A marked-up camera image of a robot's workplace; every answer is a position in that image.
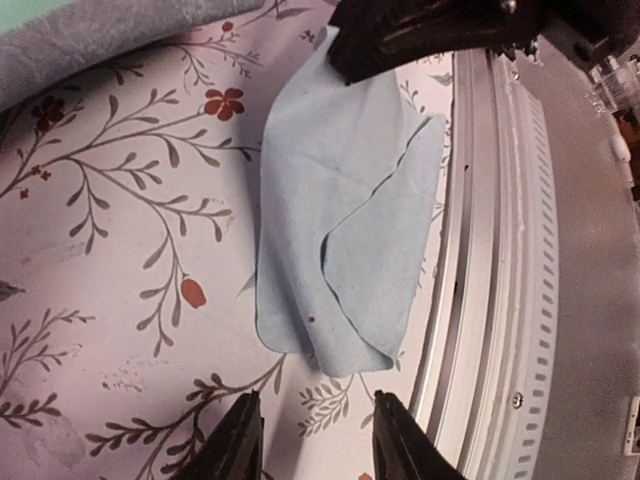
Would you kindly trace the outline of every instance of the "branch print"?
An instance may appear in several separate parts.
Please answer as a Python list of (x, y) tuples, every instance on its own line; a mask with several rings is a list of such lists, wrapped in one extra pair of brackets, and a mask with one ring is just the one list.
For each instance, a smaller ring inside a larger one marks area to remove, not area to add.
[[(62, 141), (50, 136), (59, 128), (69, 125), (82, 110), (82, 99), (66, 110), (66, 101), (52, 95), (46, 96), (34, 108), (32, 116), (35, 118), (34, 139), (31, 147), (25, 153), (21, 148), (16, 151), (20, 159), (19, 167), (9, 184), (0, 192), (0, 200), (13, 191), (19, 191), (21, 199), (29, 198), (29, 188), (25, 184), (37, 177), (47, 181), (52, 176), (52, 169), (60, 163), (70, 163), (80, 171), (80, 185), (69, 196), (66, 206), (84, 205), (83, 216), (69, 230), (71, 238), (84, 236), (84, 253), (89, 255), (95, 248), (98, 239), (106, 240), (109, 232), (104, 215), (111, 209), (111, 203), (99, 196), (93, 183), (101, 179), (116, 187), (120, 192), (134, 201), (145, 204), (158, 218), (164, 230), (163, 240), (149, 256), (141, 262), (143, 270), (156, 267), (158, 260), (168, 256), (169, 270), (160, 284), (142, 290), (139, 294), (142, 300), (153, 303), (147, 317), (139, 320), (137, 330), (142, 332), (151, 325), (155, 325), (157, 338), (153, 348), (153, 355), (157, 357), (163, 346), (171, 347), (174, 341), (168, 333), (167, 326), (171, 324), (177, 328), (181, 322), (183, 300), (192, 307), (199, 308), (206, 304), (206, 295), (201, 285), (185, 270), (178, 251), (176, 238), (186, 237), (189, 224), (192, 221), (206, 221), (211, 225), (212, 239), (219, 243), (223, 240), (224, 231), (221, 221), (230, 217), (233, 211), (229, 208), (217, 207), (210, 198), (190, 199), (181, 194), (169, 200), (160, 200), (147, 194), (149, 184), (161, 186), (162, 174), (159, 171), (161, 159), (143, 159), (141, 155), (132, 151), (127, 154), (115, 167), (105, 168), (84, 160), (83, 157), (96, 150), (132, 138), (145, 138), (159, 141), (166, 146), (166, 160), (172, 169), (177, 169), (181, 163), (179, 148), (191, 148), (209, 166), (221, 166), (222, 155), (239, 155), (246, 161), (251, 161), (259, 153), (258, 147), (238, 145), (232, 137), (223, 138), (217, 142), (207, 142), (207, 128), (200, 128), (192, 134), (171, 133), (171, 128), (187, 124), (204, 116), (211, 116), (217, 121), (225, 122), (233, 115), (244, 113), (242, 103), (244, 93), (237, 88), (228, 88), (224, 92), (208, 90), (204, 96), (201, 108), (195, 114), (189, 114), (175, 120), (161, 122), (154, 115), (153, 110), (159, 105), (174, 106), (179, 101), (175, 98), (176, 90), (171, 89), (160, 93), (153, 88), (147, 102), (140, 108), (123, 111), (121, 102), (116, 95), (109, 95), (108, 116), (99, 131), (88, 142), (79, 147), (61, 153), (45, 162), (32, 165), (36, 152), (47, 145), (60, 144)], [(124, 124), (139, 126), (129, 133), (120, 133), (119, 127)], [(174, 232), (171, 222), (177, 222), (178, 232)]]
[(124, 85), (127, 78), (143, 78), (144, 77), (144, 58), (141, 54), (155, 50), (175, 50), (180, 54), (180, 61), (186, 64), (183, 70), (183, 83), (186, 91), (190, 87), (204, 85), (211, 87), (215, 82), (207, 73), (208, 65), (201, 57), (202, 52), (214, 52), (222, 55), (224, 62), (229, 62), (232, 68), (238, 70), (240, 76), (251, 78), (251, 69), (253, 67), (262, 68), (260, 62), (260, 54), (255, 51), (241, 53), (234, 47), (237, 40), (242, 36), (235, 31), (233, 22), (225, 21), (220, 25), (220, 36), (214, 38), (212, 36), (205, 40), (199, 40), (194, 34), (203, 29), (194, 29), (190, 34), (182, 38), (173, 38), (168, 40), (160, 40), (141, 47), (133, 52), (108, 61), (101, 65), (97, 65), (93, 69), (103, 69), (114, 75), (118, 85)]
[(53, 327), (58, 323), (83, 323), (86, 324), (94, 317), (80, 315), (78, 310), (71, 313), (64, 311), (52, 315), (47, 310), (42, 317), (40, 325), (34, 325), (31, 320), (26, 320), (21, 326), (14, 323), (10, 325), (11, 345), (8, 350), (2, 352), (2, 383), (0, 383), (0, 419), (13, 428), (22, 428), (24, 424), (41, 427), (41, 415), (59, 417), (60, 411), (53, 406), (58, 398), (56, 393), (50, 394), (46, 400), (34, 399), (29, 405), (22, 403), (12, 404), (3, 397), (7, 388), (15, 379), (19, 370), (29, 363), (35, 363), (46, 372), (50, 372), (53, 366), (61, 366), (67, 351), (52, 351), (47, 341), (51, 336)]
[[(135, 480), (155, 478), (155, 474), (158, 472), (163, 475), (173, 474), (186, 465), (195, 456), (200, 445), (204, 443), (205, 434), (200, 428), (200, 418), (205, 413), (206, 408), (213, 402), (221, 401), (223, 398), (252, 390), (261, 392), (269, 382), (273, 382), (274, 392), (277, 395), (280, 390), (285, 358), (286, 355), (280, 356), (262, 375), (238, 387), (226, 385), (216, 373), (211, 374), (209, 381), (195, 379), (193, 381), (195, 390), (185, 397), (185, 400), (191, 403), (191, 406), (172, 422), (153, 425), (139, 417), (131, 418), (130, 425), (107, 422), (105, 423), (105, 428), (109, 432), (102, 435), (95, 433), (85, 435), (89, 442), (95, 444), (90, 455), (96, 457), (105, 448), (117, 450), (125, 443), (134, 445), (142, 441), (143, 445), (153, 445), (153, 449), (138, 471)], [(190, 429), (189, 437), (184, 441), (173, 443), (174, 434), (183, 425)], [(159, 466), (158, 458), (162, 453), (166, 455), (168, 463)]]
[(404, 83), (400, 84), (400, 91), (405, 94), (405, 101), (411, 108), (413, 108), (418, 113), (424, 113), (425, 106), (418, 106), (418, 104), (416, 103), (416, 97), (420, 94), (420, 92), (418, 90), (411, 90), (411, 87), (409, 86), (409, 80), (405, 80)]
[[(396, 369), (399, 371), (400, 368), (398, 360)], [(346, 418), (349, 415), (349, 390), (356, 377), (362, 384), (362, 388), (373, 406), (373, 394), (362, 373), (351, 375), (344, 386), (335, 378), (328, 378), (327, 382), (316, 385), (313, 388), (307, 387), (298, 393), (302, 398), (300, 404), (310, 412), (307, 418), (298, 422), (299, 436), (310, 437), (320, 433), (331, 425), (338, 423), (340, 418)], [(365, 428), (371, 423), (371, 420), (373, 420), (373, 412), (364, 417), (360, 428)]]

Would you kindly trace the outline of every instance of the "leaf print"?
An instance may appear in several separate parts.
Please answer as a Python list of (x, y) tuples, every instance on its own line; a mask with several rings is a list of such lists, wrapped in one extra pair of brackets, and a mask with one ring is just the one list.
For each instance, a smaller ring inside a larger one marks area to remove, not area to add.
[(218, 160), (216, 160), (215, 158), (210, 157), (209, 155), (206, 155), (202, 151), (200, 151), (199, 153), (200, 153), (200, 156), (202, 157), (202, 159), (205, 162), (207, 162), (208, 165), (211, 165), (212, 167), (219, 167), (220, 166), (220, 162)]
[[(195, 456), (199, 446), (205, 441), (205, 434), (199, 425), (200, 417), (205, 409), (212, 403), (217, 403), (226, 397), (254, 390), (261, 392), (269, 381), (278, 375), (282, 375), (281, 371), (285, 358), (286, 355), (280, 356), (265, 373), (253, 379), (251, 382), (238, 387), (225, 385), (220, 379), (220, 376), (215, 373), (211, 374), (212, 385), (201, 379), (195, 379), (193, 384), (197, 390), (186, 396), (186, 401), (191, 402), (191, 405), (184, 413), (178, 414), (175, 421), (167, 424), (153, 425), (138, 417), (131, 419), (130, 422), (132, 425), (106, 422), (106, 434), (85, 434), (85, 439), (95, 444), (95, 447), (90, 450), (89, 454), (92, 457), (96, 457), (105, 451), (105, 448), (115, 451), (126, 445), (134, 445), (140, 439), (142, 439), (144, 445), (151, 445), (157, 441), (157, 445), (144, 461), (136, 478), (154, 478), (155, 471), (159, 471), (162, 474), (176, 472)], [(191, 434), (186, 440), (182, 436), (182, 433), (179, 433), (179, 436), (175, 435), (176, 432), (181, 431), (181, 427), (184, 425), (191, 427)], [(162, 453), (171, 457), (170, 463), (158, 468), (158, 458)], [(267, 479), (273, 478), (266, 472), (263, 474)]]
[(211, 213), (211, 214), (209, 214), (209, 217), (211, 217), (211, 218), (213, 218), (213, 217), (228, 217), (232, 213), (233, 212), (227, 208), (227, 209), (224, 209), (224, 210), (219, 210), (217, 212)]
[(69, 200), (67, 200), (67, 207), (70, 207), (71, 205), (76, 203), (80, 198), (82, 192), (84, 192), (84, 183), (80, 186), (80, 189), (78, 189), (73, 195), (69, 197)]
[(136, 117), (136, 120), (144, 123), (149, 123), (151, 125), (157, 125), (160, 123), (160, 119), (156, 117)]
[(176, 150), (176, 147), (170, 141), (165, 140), (165, 142), (169, 149), (169, 165), (173, 168), (178, 168), (178, 165), (180, 165), (180, 155), (178, 154), (178, 150)]
[(185, 237), (187, 235), (187, 222), (184, 221), (184, 217), (180, 215), (180, 235)]
[(95, 236), (93, 235), (93, 232), (91, 232), (91, 235), (89, 236), (89, 239), (87, 240), (87, 243), (84, 246), (84, 254), (85, 255), (89, 255), (91, 253), (91, 250), (93, 249), (93, 239), (95, 238)]
[(136, 158), (138, 158), (138, 154), (136, 152), (130, 152), (129, 154), (127, 154), (127, 156), (124, 158), (124, 162), (122, 162), (122, 164), (118, 168), (122, 168), (129, 165)]
[(147, 260), (144, 262), (144, 265), (142, 265), (143, 270), (148, 270), (156, 264), (156, 262), (162, 256), (162, 252), (164, 252), (164, 249), (167, 246), (168, 240), (169, 240), (168, 236), (164, 237), (164, 240), (160, 244), (160, 247), (158, 247), (158, 249), (155, 252), (153, 252), (149, 258), (147, 258)]
[(200, 308), (207, 303), (202, 287), (192, 278), (185, 278), (180, 284), (180, 292), (189, 305)]
[(162, 292), (162, 288), (152, 288), (149, 290), (143, 290), (142, 292), (140, 292), (140, 298), (143, 300), (147, 300), (149, 298), (155, 297), (160, 292)]
[(153, 322), (155, 318), (156, 318), (156, 313), (154, 312), (150, 317), (147, 317), (144, 320), (138, 322), (138, 324), (136, 325), (136, 330), (138, 330), (139, 332), (143, 331), (149, 325), (151, 325), (151, 322)]
[(109, 119), (113, 119), (118, 113), (118, 99), (114, 95), (109, 95)]
[(13, 285), (0, 280), (0, 302), (8, 300), (18, 293), (24, 293), (22, 288), (14, 287)]
[(177, 197), (174, 197), (173, 199), (169, 200), (168, 202), (165, 202), (164, 205), (175, 205), (176, 203), (184, 203), (187, 200), (189, 200), (189, 197), (187, 195), (178, 195)]
[(153, 173), (147, 173), (147, 177), (149, 177), (151, 181), (156, 185), (162, 185), (162, 179), (157, 175), (154, 175)]
[(58, 395), (52, 393), (49, 398), (40, 405), (39, 400), (32, 400), (28, 407), (23, 404), (13, 406), (13, 410), (9, 411), (12, 407), (11, 403), (5, 402), (2, 404), (2, 412), (0, 418), (7, 422), (11, 427), (21, 429), (22, 424), (20, 422), (27, 423), (34, 427), (42, 427), (41, 420), (34, 418), (38, 414), (48, 415), (50, 417), (59, 417), (61, 415), (57, 408), (50, 405), (56, 401)]
[(163, 334), (160, 334), (160, 338), (156, 342), (156, 346), (153, 347), (153, 358), (158, 358), (158, 355), (160, 355), (160, 349), (162, 348), (163, 339)]
[(182, 302), (180, 297), (176, 297), (175, 304), (173, 305), (173, 313), (171, 314), (171, 326), (178, 328), (180, 326), (180, 309)]
[(98, 198), (96, 196), (93, 197), (93, 201), (102, 210), (109, 210), (109, 208), (111, 208), (111, 205), (109, 205), (109, 202), (107, 202), (106, 200), (103, 200), (101, 198)]
[(78, 225), (76, 225), (71, 230), (69, 230), (69, 236), (71, 238), (75, 237), (78, 233), (80, 233), (80, 230), (82, 230), (82, 227), (84, 227), (85, 224), (87, 223), (88, 218), (89, 217), (85, 217), (84, 220), (82, 220)]
[(213, 228), (215, 230), (215, 235), (216, 235), (216, 242), (221, 242), (222, 241), (222, 229), (220, 228), (220, 225), (218, 225), (218, 222), (216, 222), (215, 220), (211, 220), (213, 222)]
[(373, 420), (373, 413), (370, 413), (369, 415), (367, 415), (362, 419), (362, 423), (360, 423), (360, 428), (361, 429), (366, 428), (367, 425), (371, 423), (371, 420)]
[(144, 180), (142, 180), (142, 177), (140, 175), (138, 175), (134, 171), (130, 172), (130, 175), (133, 178), (133, 181), (136, 182), (136, 185), (140, 190), (146, 190), (147, 184), (144, 183)]
[(202, 138), (207, 134), (207, 129), (202, 128), (198, 130), (194, 135), (189, 137), (189, 140), (197, 140), (198, 138)]

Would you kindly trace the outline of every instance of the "gray fabric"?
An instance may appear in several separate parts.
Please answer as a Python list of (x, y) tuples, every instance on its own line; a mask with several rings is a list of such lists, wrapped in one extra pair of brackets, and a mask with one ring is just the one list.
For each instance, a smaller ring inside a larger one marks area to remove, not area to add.
[(78, 0), (0, 35), (0, 111), (108, 58), (264, 0)]
[(261, 156), (257, 329), (342, 377), (391, 368), (407, 327), (444, 117), (402, 100), (395, 72), (346, 87), (326, 62), (337, 30), (267, 120)]

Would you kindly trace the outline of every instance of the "red flower print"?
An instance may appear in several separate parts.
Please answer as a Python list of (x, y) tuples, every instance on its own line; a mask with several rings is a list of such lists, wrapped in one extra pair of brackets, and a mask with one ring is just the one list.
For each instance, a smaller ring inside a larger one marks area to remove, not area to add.
[(207, 303), (202, 287), (191, 278), (185, 278), (180, 285), (180, 292), (189, 305), (193, 308), (200, 308)]
[(218, 120), (226, 122), (234, 113), (244, 113), (244, 105), (238, 100), (244, 96), (242, 90), (228, 88), (224, 94), (219, 90), (208, 90), (205, 95), (211, 99), (204, 105), (207, 115), (218, 115)]
[(38, 119), (36, 128), (40, 132), (48, 132), (51, 125), (64, 118), (64, 100), (54, 98), (51, 95), (46, 97), (40, 105), (36, 105), (31, 111), (31, 115)]

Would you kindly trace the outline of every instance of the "microfiber cloth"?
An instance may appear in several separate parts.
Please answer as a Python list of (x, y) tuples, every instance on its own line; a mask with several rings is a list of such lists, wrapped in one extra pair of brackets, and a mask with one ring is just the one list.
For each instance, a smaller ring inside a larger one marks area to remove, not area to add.
[(404, 337), (436, 195), (443, 116), (403, 101), (395, 72), (345, 86), (326, 56), (282, 90), (261, 156), (257, 330), (327, 375), (389, 369)]
[(264, 0), (0, 0), (0, 112), (69, 75)]

